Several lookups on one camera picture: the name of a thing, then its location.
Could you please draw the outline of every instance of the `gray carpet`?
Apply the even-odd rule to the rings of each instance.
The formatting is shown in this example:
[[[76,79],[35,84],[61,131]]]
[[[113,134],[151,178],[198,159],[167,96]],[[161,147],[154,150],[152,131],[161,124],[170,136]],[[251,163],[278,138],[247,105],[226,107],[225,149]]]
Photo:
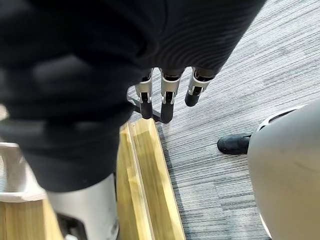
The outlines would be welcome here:
[[[172,122],[157,124],[186,237],[266,240],[246,156],[222,155],[216,143],[320,97],[320,1],[269,0],[195,107],[184,103],[189,76],[187,69]],[[153,78],[160,111],[159,71]],[[136,98],[133,88],[129,95]]]

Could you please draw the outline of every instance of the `wooden board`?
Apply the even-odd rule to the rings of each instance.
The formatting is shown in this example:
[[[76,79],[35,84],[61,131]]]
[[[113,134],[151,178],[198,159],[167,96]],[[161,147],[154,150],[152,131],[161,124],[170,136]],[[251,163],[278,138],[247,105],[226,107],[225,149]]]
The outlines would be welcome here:
[[[117,157],[121,240],[185,240],[158,132],[152,119],[125,124]],[[47,200],[0,202],[0,240],[62,240]]]
[[[0,240],[63,240],[48,200],[0,202]]]

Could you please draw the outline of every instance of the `black fingertip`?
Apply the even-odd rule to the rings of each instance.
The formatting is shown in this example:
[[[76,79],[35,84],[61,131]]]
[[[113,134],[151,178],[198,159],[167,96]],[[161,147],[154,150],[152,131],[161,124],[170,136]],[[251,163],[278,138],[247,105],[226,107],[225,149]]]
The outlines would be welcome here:
[[[144,101],[140,103],[141,115],[144,119],[150,119],[153,116],[152,102]]]
[[[200,97],[200,95],[190,95],[189,91],[187,90],[186,94],[185,94],[185,99],[184,99],[185,104],[188,107],[193,107],[194,105],[197,104],[199,97]]]
[[[174,116],[174,105],[166,103],[161,105],[161,120],[164,124],[169,123]]]

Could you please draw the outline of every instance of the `robotic finger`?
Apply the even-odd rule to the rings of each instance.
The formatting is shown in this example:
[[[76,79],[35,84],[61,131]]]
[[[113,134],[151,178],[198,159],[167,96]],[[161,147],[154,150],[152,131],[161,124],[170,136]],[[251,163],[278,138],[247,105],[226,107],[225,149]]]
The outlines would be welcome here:
[[[189,87],[185,94],[185,104],[193,107],[197,104],[200,94],[204,92],[212,79],[215,78],[218,72],[214,70],[204,69],[200,67],[192,68]]]
[[[136,94],[139,97],[140,101],[140,112],[144,119],[150,119],[153,116],[153,107],[152,107],[152,72],[151,68],[145,77],[142,78],[142,81],[135,85]]]
[[[178,94],[178,88],[184,68],[161,69],[161,119],[167,124],[174,114],[174,103]]]

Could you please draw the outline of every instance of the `black sleeve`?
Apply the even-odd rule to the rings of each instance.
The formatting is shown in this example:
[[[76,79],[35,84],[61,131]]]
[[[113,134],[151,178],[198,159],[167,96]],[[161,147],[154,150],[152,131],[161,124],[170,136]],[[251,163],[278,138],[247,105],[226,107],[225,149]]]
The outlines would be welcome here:
[[[216,75],[265,0],[0,0],[0,135],[68,192],[115,168],[145,69]]]
[[[0,135],[41,187],[74,191],[113,172],[137,58],[164,22],[162,1],[0,0]]]

